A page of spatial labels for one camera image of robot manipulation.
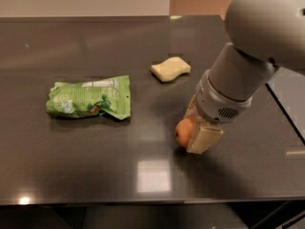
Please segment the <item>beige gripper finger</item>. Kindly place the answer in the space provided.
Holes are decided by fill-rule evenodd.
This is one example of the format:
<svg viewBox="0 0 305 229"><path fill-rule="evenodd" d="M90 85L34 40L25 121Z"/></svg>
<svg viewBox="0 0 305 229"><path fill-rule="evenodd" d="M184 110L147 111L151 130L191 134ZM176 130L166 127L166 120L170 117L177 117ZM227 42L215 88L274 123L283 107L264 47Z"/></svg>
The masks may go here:
<svg viewBox="0 0 305 229"><path fill-rule="evenodd" d="M193 95L190 103L187 107L187 110L184 113L185 118L190 118L190 119L196 119L197 118L197 109L196 109L196 103L195 103L195 96Z"/></svg>
<svg viewBox="0 0 305 229"><path fill-rule="evenodd" d="M223 135L223 130L214 125L195 122L187 152L201 155L212 147Z"/></svg>

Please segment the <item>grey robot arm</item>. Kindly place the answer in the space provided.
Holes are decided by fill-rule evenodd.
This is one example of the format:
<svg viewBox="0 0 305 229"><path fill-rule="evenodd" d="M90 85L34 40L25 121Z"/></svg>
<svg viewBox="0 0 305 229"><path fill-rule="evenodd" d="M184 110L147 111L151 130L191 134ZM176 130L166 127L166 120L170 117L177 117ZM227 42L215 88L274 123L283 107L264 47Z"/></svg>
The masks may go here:
<svg viewBox="0 0 305 229"><path fill-rule="evenodd" d="M221 125L251 106L254 93L279 69L305 70L305 0L233 0L230 37L199 80L184 115L192 123L180 145L202 154L223 135Z"/></svg>

